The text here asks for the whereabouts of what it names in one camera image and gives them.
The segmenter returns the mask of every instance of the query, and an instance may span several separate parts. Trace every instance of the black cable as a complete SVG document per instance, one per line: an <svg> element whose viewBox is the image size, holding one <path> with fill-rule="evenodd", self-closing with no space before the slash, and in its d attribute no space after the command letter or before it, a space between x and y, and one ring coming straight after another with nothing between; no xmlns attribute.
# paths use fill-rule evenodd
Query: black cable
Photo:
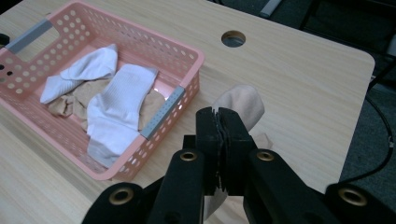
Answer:
<svg viewBox="0 0 396 224"><path fill-rule="evenodd" d="M378 106L372 101L372 99L370 99L370 97L368 97L366 95L365 99L375 109L376 113L382 119L382 122L384 123L385 128L387 129L387 132L388 132L388 143L389 143L388 155L381 162L381 164L379 164L374 170L369 171L369 172L367 172L365 174L362 174L362 175L358 175L358 176L351 177L349 179L340 181L339 184L345 184L345 183L357 181L357 180L363 179L363 178L365 178L365 177L367 177L369 175L373 175L373 174L381 171L385 166L387 166L387 164L390 161L390 158L392 156L392 153L393 153L393 148L394 148L393 132L392 132L392 129L390 128L390 125L389 125L389 123L387 121L387 118L385 118L384 114L381 112L381 110L378 108Z"/></svg>

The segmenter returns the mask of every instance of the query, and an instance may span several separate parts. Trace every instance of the pink plastic basket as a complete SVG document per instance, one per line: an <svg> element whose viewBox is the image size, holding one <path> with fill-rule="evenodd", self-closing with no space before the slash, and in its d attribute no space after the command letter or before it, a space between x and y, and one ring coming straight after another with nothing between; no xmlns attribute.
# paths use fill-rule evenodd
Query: pink plastic basket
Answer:
<svg viewBox="0 0 396 224"><path fill-rule="evenodd" d="M59 34L52 43L28 62L17 56L52 28ZM107 169L87 154L89 137L78 120L52 116L39 98L48 76L112 43L119 48L119 67L135 63L159 69L153 89L166 101L140 136ZM92 178L131 180L198 92L203 61L200 50L86 3L71 2L0 49L0 103Z"/></svg>

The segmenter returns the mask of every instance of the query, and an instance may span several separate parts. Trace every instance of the wooden table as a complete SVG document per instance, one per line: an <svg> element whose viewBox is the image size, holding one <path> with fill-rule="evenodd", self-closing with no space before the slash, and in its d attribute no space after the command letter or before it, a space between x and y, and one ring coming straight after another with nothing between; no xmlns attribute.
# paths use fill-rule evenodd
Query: wooden table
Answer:
<svg viewBox="0 0 396 224"><path fill-rule="evenodd" d="M0 16L0 33L21 35L65 0L25 0ZM164 175L184 134L195 134L195 112L235 84L254 86L266 112L251 131L267 133L310 187L337 182L374 68L366 53L205 0L87 0L93 6L195 46L205 54L201 90L153 153L134 183ZM228 48L221 36L246 36ZM0 223L79 223L98 195L117 181L81 172L0 107ZM247 222L241 198L229 198L207 223Z"/></svg>

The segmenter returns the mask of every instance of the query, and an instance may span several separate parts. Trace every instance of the table hole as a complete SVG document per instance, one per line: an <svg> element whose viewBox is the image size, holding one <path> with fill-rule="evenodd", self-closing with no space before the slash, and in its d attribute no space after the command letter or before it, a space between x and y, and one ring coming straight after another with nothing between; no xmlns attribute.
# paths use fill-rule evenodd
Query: table hole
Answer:
<svg viewBox="0 0 396 224"><path fill-rule="evenodd" d="M239 31L228 31L221 36L221 42L230 48L238 48L245 44L246 37Z"/></svg>

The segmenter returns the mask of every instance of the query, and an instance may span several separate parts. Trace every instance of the white sock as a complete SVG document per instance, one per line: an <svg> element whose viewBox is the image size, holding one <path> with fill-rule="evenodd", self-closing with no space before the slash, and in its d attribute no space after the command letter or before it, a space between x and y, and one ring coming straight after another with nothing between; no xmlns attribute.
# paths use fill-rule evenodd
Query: white sock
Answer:
<svg viewBox="0 0 396 224"><path fill-rule="evenodd" d="M139 110L157 70L125 64L88 104L88 154L106 167L139 135Z"/></svg>
<svg viewBox="0 0 396 224"><path fill-rule="evenodd" d="M117 59L117 46L115 44L85 55L69 68L63 70L60 75L47 78L40 103L47 104L55 100L72 91L84 80L114 77Z"/></svg>

